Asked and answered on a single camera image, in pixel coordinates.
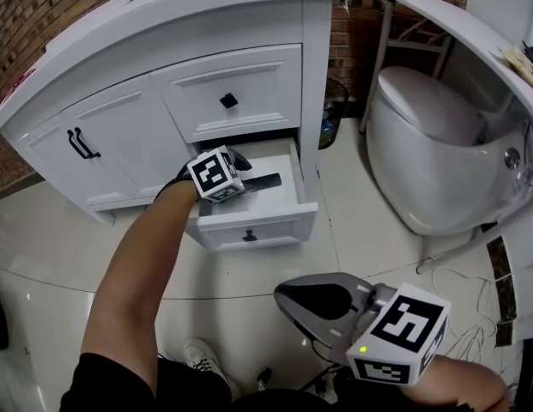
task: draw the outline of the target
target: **shoelace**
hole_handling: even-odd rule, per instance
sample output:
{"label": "shoelace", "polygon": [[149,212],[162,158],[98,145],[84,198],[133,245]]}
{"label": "shoelace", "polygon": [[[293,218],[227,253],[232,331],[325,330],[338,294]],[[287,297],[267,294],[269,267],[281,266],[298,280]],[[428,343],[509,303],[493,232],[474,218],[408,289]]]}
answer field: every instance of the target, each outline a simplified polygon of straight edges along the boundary
{"label": "shoelace", "polygon": [[201,359],[199,363],[194,365],[194,369],[197,369],[198,371],[201,371],[202,373],[206,373],[206,372],[213,370],[208,359]]}

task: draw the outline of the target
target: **bathroom vanity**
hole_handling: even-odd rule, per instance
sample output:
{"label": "bathroom vanity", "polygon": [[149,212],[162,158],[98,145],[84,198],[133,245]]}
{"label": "bathroom vanity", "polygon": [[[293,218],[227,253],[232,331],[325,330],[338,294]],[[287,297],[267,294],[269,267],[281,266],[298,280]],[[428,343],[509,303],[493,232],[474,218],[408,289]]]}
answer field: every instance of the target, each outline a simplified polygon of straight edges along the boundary
{"label": "bathroom vanity", "polygon": [[[282,186],[197,204],[187,232],[218,251],[307,240],[333,1],[111,0],[49,43],[0,106],[0,132],[109,224],[113,209],[152,203],[207,141],[241,136],[242,178],[280,173]],[[274,130],[295,138],[245,143]]]}

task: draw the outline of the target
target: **brick wall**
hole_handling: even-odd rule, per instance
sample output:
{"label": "brick wall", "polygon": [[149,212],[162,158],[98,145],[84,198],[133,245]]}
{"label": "brick wall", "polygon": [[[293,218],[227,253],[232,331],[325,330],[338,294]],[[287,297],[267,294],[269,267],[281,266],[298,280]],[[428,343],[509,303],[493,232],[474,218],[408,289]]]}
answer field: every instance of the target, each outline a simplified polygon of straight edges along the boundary
{"label": "brick wall", "polygon": [[[0,102],[7,90],[45,53],[45,45],[70,23],[107,0],[0,0]],[[445,0],[464,7],[466,0]],[[380,0],[350,0],[345,9],[333,9],[329,77],[350,90],[363,104],[371,81],[382,18]],[[400,5],[392,35],[418,19]],[[415,40],[428,41],[439,30],[425,27]],[[423,51],[390,51],[386,63],[431,71],[435,56]],[[330,94],[336,90],[330,88]],[[0,190],[31,174],[32,169],[0,137]]]}

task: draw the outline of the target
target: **white countertop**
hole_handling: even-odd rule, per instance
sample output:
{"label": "white countertop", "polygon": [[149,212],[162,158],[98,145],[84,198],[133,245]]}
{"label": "white countertop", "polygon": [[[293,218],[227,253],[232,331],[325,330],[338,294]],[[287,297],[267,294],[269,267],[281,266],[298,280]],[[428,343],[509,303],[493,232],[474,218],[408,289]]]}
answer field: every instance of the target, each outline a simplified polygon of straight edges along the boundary
{"label": "white countertop", "polygon": [[152,27],[228,6],[275,0],[111,0],[47,46],[30,77],[0,106],[0,130],[35,95],[85,59]]}
{"label": "white countertop", "polygon": [[469,12],[441,0],[396,0],[433,21],[466,45],[508,86],[533,118],[533,88],[503,61],[500,50],[512,45]]}

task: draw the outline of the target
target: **toilet flush button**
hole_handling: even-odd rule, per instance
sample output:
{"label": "toilet flush button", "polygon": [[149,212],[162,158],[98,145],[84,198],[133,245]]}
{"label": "toilet flush button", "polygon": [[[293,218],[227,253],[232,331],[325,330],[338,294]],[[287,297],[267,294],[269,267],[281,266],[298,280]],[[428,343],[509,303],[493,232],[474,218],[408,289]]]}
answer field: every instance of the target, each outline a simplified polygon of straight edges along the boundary
{"label": "toilet flush button", "polygon": [[505,151],[505,164],[508,169],[516,169],[520,164],[520,153],[515,148]]}

